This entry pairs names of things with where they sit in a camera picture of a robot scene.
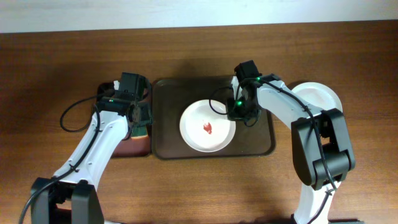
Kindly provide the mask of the white plate small red stain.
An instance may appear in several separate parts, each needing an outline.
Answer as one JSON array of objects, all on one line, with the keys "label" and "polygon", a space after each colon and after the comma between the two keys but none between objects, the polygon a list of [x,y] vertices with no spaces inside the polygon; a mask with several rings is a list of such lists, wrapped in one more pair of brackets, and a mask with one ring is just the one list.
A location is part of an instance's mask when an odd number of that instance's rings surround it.
[{"label": "white plate small red stain", "polygon": [[225,115],[226,106],[216,100],[199,100],[189,105],[179,122],[185,143],[198,152],[225,148],[234,138],[236,123]]}]

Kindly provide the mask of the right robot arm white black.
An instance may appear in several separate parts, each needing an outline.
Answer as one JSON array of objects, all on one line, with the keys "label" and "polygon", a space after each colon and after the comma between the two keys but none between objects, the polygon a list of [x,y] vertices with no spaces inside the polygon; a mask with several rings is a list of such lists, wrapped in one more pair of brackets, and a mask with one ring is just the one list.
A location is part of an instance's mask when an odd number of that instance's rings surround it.
[{"label": "right robot arm white black", "polygon": [[302,181],[294,223],[328,223],[333,196],[356,161],[344,114],[305,101],[274,74],[262,75],[250,60],[234,68],[227,100],[231,121],[257,121],[261,110],[277,116],[291,131],[292,157]]}]

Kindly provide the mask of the grey-white plate with sauce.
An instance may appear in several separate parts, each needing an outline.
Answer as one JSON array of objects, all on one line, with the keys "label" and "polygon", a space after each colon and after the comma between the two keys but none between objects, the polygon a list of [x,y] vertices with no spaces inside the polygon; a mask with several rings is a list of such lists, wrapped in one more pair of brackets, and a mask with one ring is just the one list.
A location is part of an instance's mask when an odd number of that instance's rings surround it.
[{"label": "grey-white plate with sauce", "polygon": [[295,86],[292,91],[306,102],[324,110],[338,109],[343,112],[338,95],[329,87],[317,82],[305,82]]}]

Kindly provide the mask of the orange green scrub sponge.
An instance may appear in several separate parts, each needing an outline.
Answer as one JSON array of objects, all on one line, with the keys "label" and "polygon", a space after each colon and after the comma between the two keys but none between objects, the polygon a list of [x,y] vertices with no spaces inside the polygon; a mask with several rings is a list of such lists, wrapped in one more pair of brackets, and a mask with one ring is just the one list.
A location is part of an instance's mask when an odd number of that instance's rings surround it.
[{"label": "orange green scrub sponge", "polygon": [[130,138],[131,139],[140,139],[140,138],[146,138],[148,137],[148,130],[147,126],[136,126],[132,127],[131,133],[130,133]]}]

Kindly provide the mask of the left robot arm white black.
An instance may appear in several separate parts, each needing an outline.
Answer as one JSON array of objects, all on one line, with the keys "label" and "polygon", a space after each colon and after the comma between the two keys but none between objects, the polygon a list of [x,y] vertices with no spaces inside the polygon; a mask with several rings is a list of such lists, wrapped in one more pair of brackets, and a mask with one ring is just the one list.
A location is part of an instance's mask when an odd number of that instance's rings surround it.
[{"label": "left robot arm white black", "polygon": [[105,224],[98,184],[119,143],[148,136],[152,113],[146,98],[151,92],[146,77],[126,72],[99,90],[82,140],[51,178],[36,179],[19,222],[30,212],[32,223]]}]

